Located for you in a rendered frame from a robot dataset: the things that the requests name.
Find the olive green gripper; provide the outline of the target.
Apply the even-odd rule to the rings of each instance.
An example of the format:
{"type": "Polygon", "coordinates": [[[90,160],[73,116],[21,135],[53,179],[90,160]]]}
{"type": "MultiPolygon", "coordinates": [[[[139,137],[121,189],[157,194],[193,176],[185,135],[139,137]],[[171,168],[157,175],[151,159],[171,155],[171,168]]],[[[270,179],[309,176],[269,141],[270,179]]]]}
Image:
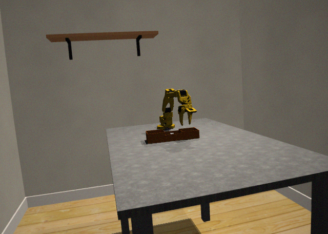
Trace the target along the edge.
{"type": "Polygon", "coordinates": [[[188,119],[189,119],[189,125],[191,123],[192,119],[192,113],[197,112],[194,108],[192,108],[192,104],[182,104],[181,106],[178,107],[178,114],[179,114],[179,121],[181,125],[183,126],[183,114],[187,112],[188,113],[188,119]]]}

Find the orange three-compartment bin rack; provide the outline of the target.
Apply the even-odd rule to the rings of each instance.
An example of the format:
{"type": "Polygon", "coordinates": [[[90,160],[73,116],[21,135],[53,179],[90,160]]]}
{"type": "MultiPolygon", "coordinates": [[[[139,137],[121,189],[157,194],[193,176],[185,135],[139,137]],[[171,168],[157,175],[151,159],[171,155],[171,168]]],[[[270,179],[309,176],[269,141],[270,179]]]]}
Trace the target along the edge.
{"type": "Polygon", "coordinates": [[[182,128],[175,131],[166,131],[162,129],[159,130],[149,130],[146,131],[146,140],[148,144],[197,139],[199,138],[199,130],[195,127],[192,128],[182,128]],[[174,134],[170,134],[174,133],[174,134]]]}

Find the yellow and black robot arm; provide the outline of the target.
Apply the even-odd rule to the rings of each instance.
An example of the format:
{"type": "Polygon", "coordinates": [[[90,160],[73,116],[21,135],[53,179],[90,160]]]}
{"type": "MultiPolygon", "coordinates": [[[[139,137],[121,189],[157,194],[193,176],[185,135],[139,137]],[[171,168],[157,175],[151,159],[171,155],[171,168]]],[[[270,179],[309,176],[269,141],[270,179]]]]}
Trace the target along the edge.
{"type": "Polygon", "coordinates": [[[172,123],[173,112],[171,112],[174,107],[174,97],[178,98],[178,102],[181,104],[188,105],[192,103],[191,97],[188,95],[187,90],[166,89],[162,104],[163,116],[160,116],[161,125],[158,125],[157,129],[164,130],[165,127],[171,129],[175,127],[175,124],[172,123]],[[166,108],[168,103],[170,103],[170,107],[166,108]]]}

